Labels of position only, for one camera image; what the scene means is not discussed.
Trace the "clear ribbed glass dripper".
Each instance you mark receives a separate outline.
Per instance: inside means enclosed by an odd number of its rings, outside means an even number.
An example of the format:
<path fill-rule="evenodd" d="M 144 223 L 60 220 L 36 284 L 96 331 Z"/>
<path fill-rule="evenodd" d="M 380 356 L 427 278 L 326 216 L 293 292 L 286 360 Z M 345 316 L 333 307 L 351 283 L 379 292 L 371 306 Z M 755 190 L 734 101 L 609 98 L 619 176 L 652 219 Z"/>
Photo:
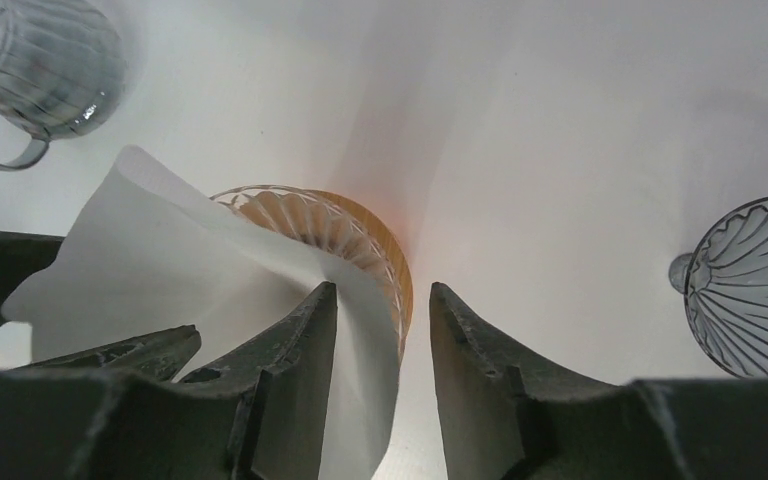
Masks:
<path fill-rule="evenodd" d="M 267 230 L 316 247 L 371 275 L 390 302 L 404 356 L 414 305 L 409 262 L 395 234 L 365 206 L 336 193 L 283 185 L 250 185 L 211 200 Z"/>

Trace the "white paper coffee filter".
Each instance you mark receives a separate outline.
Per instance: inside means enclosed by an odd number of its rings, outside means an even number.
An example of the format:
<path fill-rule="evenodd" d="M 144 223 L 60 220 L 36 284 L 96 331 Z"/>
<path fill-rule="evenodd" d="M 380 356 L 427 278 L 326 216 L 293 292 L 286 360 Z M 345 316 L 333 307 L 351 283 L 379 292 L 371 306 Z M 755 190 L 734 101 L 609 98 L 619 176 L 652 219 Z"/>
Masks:
<path fill-rule="evenodd" d="M 319 475 L 369 479 L 389 445 L 400 369 L 390 304 L 373 277 L 233 214 L 139 147 L 120 151 L 54 262 L 2 312 L 31 326 L 37 361 L 193 325 L 201 366 L 323 281 L 337 288 L 338 319 Z"/>

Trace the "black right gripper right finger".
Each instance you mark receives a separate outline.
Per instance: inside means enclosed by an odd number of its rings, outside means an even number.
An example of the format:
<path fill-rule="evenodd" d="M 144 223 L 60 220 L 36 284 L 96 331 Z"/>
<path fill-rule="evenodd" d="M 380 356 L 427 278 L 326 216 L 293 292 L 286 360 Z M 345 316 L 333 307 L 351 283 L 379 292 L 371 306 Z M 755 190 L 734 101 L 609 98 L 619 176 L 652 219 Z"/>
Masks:
<path fill-rule="evenodd" d="M 768 379 L 611 385 L 519 343 L 440 282 L 429 320 L 451 479 L 768 479 Z"/>

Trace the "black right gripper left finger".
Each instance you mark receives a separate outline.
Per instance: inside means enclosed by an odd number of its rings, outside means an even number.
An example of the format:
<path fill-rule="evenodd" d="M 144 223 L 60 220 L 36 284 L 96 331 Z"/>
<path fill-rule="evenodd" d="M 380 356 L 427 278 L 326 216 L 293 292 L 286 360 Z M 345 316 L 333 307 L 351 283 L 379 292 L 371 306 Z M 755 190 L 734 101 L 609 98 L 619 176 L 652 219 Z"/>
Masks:
<path fill-rule="evenodd" d="M 337 289 L 160 381 L 125 369 L 0 370 L 0 479 L 314 479 Z"/>

